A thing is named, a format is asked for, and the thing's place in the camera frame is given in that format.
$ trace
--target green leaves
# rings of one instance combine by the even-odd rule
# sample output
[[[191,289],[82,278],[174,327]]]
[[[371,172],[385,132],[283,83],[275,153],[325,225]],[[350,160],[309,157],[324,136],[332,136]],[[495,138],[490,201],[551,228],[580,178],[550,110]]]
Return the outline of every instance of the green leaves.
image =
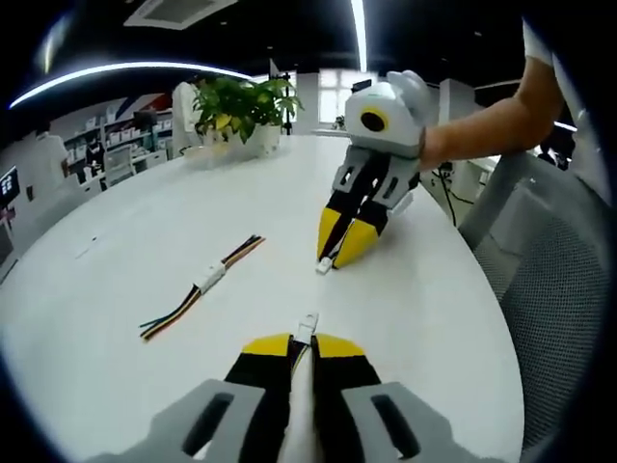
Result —
[[[206,134],[212,128],[227,138],[228,131],[238,133],[246,143],[259,125],[281,125],[284,111],[295,116],[297,108],[304,109],[300,98],[287,96],[293,86],[284,79],[272,79],[256,84],[229,77],[219,77],[199,84],[193,108],[201,111],[196,130]]]

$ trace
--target monitor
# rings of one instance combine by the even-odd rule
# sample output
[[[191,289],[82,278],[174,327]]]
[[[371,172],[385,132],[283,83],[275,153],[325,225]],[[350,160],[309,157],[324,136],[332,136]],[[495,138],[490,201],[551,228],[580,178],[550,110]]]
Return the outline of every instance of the monitor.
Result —
[[[0,177],[0,208],[7,207],[19,195],[17,168],[13,166]]]

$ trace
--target gray mesh chair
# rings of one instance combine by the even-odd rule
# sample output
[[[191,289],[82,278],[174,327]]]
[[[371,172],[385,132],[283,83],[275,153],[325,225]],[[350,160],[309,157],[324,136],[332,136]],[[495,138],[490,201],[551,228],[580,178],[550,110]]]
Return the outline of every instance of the gray mesh chair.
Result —
[[[105,180],[108,187],[112,187],[135,175],[133,165],[131,164],[130,145],[107,151],[103,162],[105,164]]]
[[[584,374],[609,285],[609,207],[569,172],[504,156],[459,229],[514,343],[525,451],[542,443]]]

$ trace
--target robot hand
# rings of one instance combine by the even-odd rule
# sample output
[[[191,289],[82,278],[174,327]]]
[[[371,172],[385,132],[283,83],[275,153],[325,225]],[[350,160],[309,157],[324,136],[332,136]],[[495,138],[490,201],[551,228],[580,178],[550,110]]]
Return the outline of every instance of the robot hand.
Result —
[[[345,124],[351,139],[321,216],[317,258],[341,267],[372,247],[389,217],[412,201],[430,94],[414,72],[389,72],[349,97]]]

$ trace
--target colored wires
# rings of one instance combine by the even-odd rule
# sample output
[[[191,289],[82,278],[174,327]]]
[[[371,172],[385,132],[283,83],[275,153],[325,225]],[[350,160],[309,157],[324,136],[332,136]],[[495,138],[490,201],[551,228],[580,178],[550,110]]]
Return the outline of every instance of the colored wires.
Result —
[[[229,268],[231,268],[237,261],[244,258],[248,253],[264,241],[265,238],[254,234],[238,246],[226,258],[221,260],[221,262],[217,262],[216,265],[211,266],[208,269],[208,274],[203,278],[203,281],[196,282],[193,285],[187,296],[182,301],[182,304],[180,304],[177,309],[165,316],[141,324],[140,328],[147,328],[144,332],[142,332],[140,337],[144,341],[151,340],[158,333],[179,320],[203,294],[205,294],[211,287],[216,285],[221,278],[223,278]]]

